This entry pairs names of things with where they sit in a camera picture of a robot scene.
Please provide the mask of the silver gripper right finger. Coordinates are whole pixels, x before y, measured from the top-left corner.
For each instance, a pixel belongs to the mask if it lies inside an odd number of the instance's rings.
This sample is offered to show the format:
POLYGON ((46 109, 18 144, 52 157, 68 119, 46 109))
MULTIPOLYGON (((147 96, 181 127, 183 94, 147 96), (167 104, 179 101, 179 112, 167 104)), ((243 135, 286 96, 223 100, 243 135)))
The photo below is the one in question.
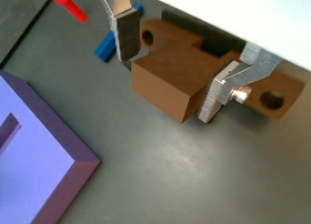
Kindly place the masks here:
POLYGON ((222 106, 231 100, 241 104, 246 102, 251 93, 249 84, 269 77, 282 61, 278 55, 253 43, 246 44, 239 59, 239 62, 233 60, 211 80, 197 114, 205 123, 211 121, 222 106))

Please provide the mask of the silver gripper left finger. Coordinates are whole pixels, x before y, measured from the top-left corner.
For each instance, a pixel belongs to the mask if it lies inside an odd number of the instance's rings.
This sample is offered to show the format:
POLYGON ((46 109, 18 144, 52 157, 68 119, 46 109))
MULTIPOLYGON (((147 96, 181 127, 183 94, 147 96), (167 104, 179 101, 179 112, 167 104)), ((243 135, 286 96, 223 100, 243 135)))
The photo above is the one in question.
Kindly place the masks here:
POLYGON ((139 54, 142 48, 140 12, 132 7, 130 0, 100 1, 115 33, 118 59, 124 62, 139 54))

